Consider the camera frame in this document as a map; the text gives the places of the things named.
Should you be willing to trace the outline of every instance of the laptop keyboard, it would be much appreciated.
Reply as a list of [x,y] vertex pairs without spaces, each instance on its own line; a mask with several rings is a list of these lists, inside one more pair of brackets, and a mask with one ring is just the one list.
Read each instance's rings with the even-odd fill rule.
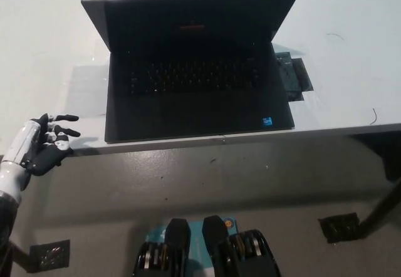
[[132,95],[158,95],[255,88],[260,77],[253,58],[149,62],[131,72]]

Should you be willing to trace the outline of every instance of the robotic hand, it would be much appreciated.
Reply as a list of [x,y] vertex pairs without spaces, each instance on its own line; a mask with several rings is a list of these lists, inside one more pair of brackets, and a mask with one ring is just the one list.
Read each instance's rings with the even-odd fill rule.
[[28,120],[0,163],[0,249],[8,242],[21,191],[28,186],[31,175],[44,175],[73,153],[68,136],[81,134],[54,123],[60,120],[75,122],[78,117],[44,114]]

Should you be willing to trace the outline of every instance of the laptop sticker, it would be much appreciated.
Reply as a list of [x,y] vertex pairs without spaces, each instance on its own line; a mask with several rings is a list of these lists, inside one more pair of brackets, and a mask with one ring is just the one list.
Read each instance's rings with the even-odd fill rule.
[[265,127],[267,127],[268,125],[272,125],[272,124],[273,124],[273,121],[271,120],[271,117],[266,117],[263,119],[263,125]]

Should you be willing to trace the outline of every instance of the robot finger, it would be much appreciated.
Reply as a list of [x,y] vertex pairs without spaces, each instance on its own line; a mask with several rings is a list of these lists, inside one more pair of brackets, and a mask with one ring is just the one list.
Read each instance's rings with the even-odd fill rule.
[[72,136],[72,137],[79,137],[81,136],[81,133],[72,130],[70,128],[62,128],[59,125],[55,124],[55,123],[48,123],[48,132],[54,132],[56,135],[58,135],[58,133],[63,132],[68,136]]
[[79,137],[79,136],[81,136],[81,133],[79,133],[79,132],[77,132],[77,131],[75,131],[75,130],[72,130],[72,129],[70,129],[70,128],[62,128],[62,127],[60,127],[59,125],[56,125],[56,126],[55,126],[54,131],[55,131],[55,134],[56,134],[57,136],[58,136],[58,135],[61,135],[60,133],[64,133],[65,135],[72,136],[72,137]]
[[43,143],[46,144],[47,142],[53,143],[56,141],[57,135],[54,132],[47,132],[43,137]]
[[78,116],[75,115],[49,115],[49,122],[59,122],[60,120],[66,120],[67,122],[76,122],[78,119],[80,119]]

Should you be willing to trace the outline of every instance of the white table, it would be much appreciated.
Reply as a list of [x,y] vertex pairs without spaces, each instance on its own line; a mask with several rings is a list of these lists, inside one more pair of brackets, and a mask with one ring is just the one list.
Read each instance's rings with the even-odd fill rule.
[[108,145],[109,52],[80,0],[1,0],[0,34],[0,155],[45,112],[81,116],[77,154],[401,129],[401,0],[296,1],[274,48],[302,57],[315,90],[290,103],[284,132]]

